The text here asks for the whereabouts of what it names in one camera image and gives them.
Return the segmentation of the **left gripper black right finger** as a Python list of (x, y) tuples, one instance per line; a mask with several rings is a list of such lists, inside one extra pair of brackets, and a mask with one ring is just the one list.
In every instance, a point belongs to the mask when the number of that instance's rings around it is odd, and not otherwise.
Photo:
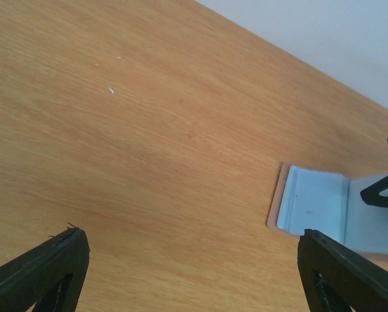
[(325, 234), (306, 229), (297, 262), (310, 311), (388, 311), (388, 271)]

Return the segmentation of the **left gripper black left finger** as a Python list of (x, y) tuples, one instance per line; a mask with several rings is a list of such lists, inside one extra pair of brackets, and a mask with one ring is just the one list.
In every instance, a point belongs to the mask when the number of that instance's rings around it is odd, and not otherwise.
[(0, 311), (75, 311), (90, 259), (77, 227), (0, 266)]

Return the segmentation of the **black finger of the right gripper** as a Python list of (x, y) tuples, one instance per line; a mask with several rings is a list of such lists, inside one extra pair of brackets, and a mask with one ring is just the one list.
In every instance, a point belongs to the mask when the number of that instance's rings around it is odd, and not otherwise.
[(360, 195), (367, 205), (388, 208), (388, 175), (364, 188)]

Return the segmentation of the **pink leather card holder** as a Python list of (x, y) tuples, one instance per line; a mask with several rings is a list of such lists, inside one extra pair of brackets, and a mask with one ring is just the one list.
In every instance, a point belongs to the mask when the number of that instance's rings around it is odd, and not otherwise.
[(388, 261), (388, 208), (360, 192), (381, 178), (351, 178), (282, 164), (266, 225), (292, 236), (315, 229), (366, 257)]

